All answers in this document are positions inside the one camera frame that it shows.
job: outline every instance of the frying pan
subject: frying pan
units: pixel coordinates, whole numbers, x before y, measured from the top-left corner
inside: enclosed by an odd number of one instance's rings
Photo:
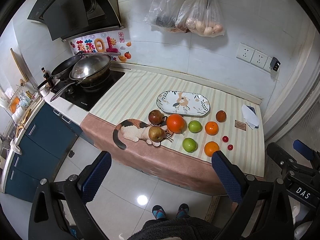
[[[75,56],[66,59],[61,62],[52,72],[51,76],[43,81],[38,87],[39,90],[43,85],[47,84],[50,80],[56,79],[66,79],[69,77],[69,74],[72,70],[72,67],[82,58],[82,51],[78,52]]]
[[[69,86],[80,83],[93,83],[103,75],[109,75],[111,57],[105,53],[83,53],[82,59],[79,60],[72,68],[69,78],[73,82],[61,88],[51,99],[50,102],[57,99]]]

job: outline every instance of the green apple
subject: green apple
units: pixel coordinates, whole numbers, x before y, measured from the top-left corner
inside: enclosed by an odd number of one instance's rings
[[[193,120],[188,124],[189,131],[192,133],[197,133],[201,131],[201,124],[197,120]]]
[[[182,141],[182,147],[185,149],[185,151],[191,153],[197,149],[197,143],[192,138],[185,138]]]

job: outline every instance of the floral plate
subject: floral plate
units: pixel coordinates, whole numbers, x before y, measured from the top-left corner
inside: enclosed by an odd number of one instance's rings
[[[157,106],[169,114],[203,116],[210,110],[209,101],[200,94],[165,91],[157,98]]]

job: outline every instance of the cabinet handle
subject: cabinet handle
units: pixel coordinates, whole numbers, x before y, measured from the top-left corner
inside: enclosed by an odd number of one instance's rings
[[[17,167],[17,164],[18,164],[19,159],[20,159],[20,158],[19,158],[19,156],[18,156],[18,158],[17,158],[17,160],[16,160],[16,163],[14,164],[15,167]]]
[[[36,128],[36,125],[33,126],[33,128],[31,129],[31,131],[30,131],[30,133],[29,133],[29,135],[32,134],[32,132],[33,132],[33,130],[34,130],[35,128]]]
[[[61,114],[61,113],[59,113],[56,109],[54,109],[53,112],[54,112],[57,116],[60,116],[60,114]]]
[[[70,119],[69,119],[69,122],[68,122],[66,119],[64,119],[64,117],[65,117],[64,115],[61,117],[63,121],[65,121],[66,123],[71,123]]]

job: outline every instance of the cabinet door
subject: cabinet door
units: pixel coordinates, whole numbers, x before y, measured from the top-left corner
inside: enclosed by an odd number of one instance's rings
[[[4,192],[19,199],[32,202],[39,180],[11,165]]]
[[[27,136],[23,136],[19,147],[22,155],[12,164],[35,179],[50,179],[58,165],[59,159],[42,149]]]
[[[72,122],[69,118],[65,117],[64,115],[61,115],[61,119],[66,123],[68,127],[71,128],[71,130],[75,134],[80,135],[82,133],[82,129],[80,128],[80,126]]]
[[[77,135],[45,103],[25,133],[42,149],[61,158]]]

